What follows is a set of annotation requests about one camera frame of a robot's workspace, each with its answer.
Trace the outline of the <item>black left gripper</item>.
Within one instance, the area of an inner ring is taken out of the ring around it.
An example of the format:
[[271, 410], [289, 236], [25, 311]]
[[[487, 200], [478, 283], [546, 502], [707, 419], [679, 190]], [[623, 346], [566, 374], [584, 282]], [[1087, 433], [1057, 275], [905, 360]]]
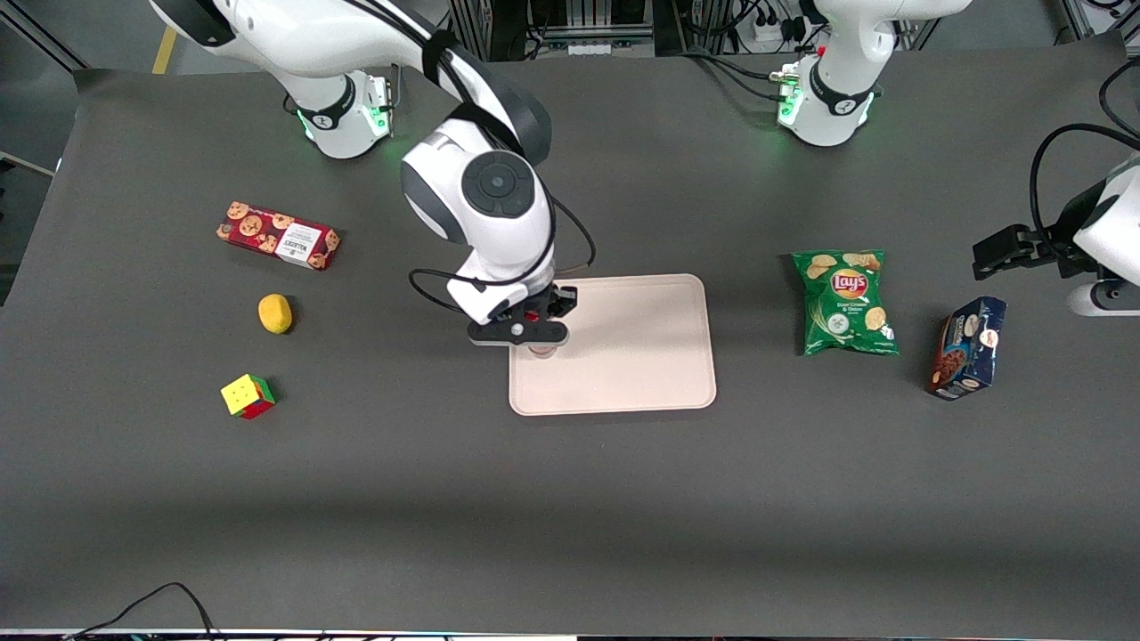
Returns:
[[974, 279], [983, 281], [1015, 267], [1033, 268], [1054, 263], [1058, 271], [1084, 271], [1084, 252], [1075, 243], [1078, 227], [1050, 224], [1031, 230], [1026, 224], [1010, 224], [1003, 230], [974, 243]]

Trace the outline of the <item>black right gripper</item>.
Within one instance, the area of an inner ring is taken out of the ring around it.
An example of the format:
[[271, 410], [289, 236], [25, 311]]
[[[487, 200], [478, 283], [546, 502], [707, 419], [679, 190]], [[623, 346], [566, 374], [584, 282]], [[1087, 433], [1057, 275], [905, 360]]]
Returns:
[[497, 313], [496, 323], [546, 323], [557, 320], [575, 311], [578, 305], [578, 287], [560, 287], [557, 283], [521, 303]]

